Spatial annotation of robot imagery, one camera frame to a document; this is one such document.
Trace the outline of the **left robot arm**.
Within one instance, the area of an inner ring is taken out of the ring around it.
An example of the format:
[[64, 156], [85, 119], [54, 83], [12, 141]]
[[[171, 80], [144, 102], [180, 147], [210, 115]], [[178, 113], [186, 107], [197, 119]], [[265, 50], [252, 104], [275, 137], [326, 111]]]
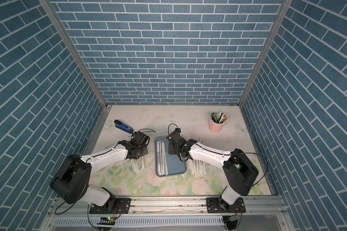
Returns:
[[119, 141], [112, 148], [80, 157], [70, 155], [51, 180], [50, 188], [68, 204], [83, 201], [103, 207], [112, 200], [113, 194], [92, 186], [91, 175], [115, 162], [147, 155], [149, 141], [150, 137], [139, 131], [131, 140]]

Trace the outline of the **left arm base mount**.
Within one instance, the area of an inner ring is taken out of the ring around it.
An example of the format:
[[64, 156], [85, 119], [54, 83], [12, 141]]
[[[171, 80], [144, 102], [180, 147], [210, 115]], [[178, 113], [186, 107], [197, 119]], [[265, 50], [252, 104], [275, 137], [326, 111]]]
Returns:
[[92, 204], [91, 208], [89, 209], [89, 213], [115, 215], [128, 214], [131, 201], [131, 198], [112, 198], [109, 199], [103, 206]]

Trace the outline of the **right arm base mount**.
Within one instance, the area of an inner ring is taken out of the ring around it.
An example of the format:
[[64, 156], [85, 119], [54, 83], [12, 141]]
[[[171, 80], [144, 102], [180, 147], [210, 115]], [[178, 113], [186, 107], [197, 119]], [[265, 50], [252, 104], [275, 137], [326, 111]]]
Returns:
[[239, 197], [234, 204], [229, 205], [220, 197], [207, 197], [206, 207], [208, 213], [245, 213], [243, 198]]

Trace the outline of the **straw being gripped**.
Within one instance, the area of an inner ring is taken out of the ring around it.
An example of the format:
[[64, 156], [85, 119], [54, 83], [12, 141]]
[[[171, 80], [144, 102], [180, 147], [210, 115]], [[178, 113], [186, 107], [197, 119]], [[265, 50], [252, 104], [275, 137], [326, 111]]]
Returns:
[[163, 154], [163, 170], [164, 175], [168, 175], [168, 167], [167, 167], [167, 160], [166, 160], [166, 149], [165, 149], [165, 142], [163, 141], [162, 144], [162, 154]]

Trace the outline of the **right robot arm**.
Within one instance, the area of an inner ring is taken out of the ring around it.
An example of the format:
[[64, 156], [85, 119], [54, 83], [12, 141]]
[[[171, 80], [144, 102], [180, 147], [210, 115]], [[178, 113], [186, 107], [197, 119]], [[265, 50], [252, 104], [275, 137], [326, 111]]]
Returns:
[[223, 170], [227, 185], [219, 198], [220, 203], [232, 206], [239, 197], [249, 194], [259, 171], [242, 150], [221, 151], [193, 139], [186, 141], [179, 129], [169, 133], [166, 139], [178, 157], [203, 161]]

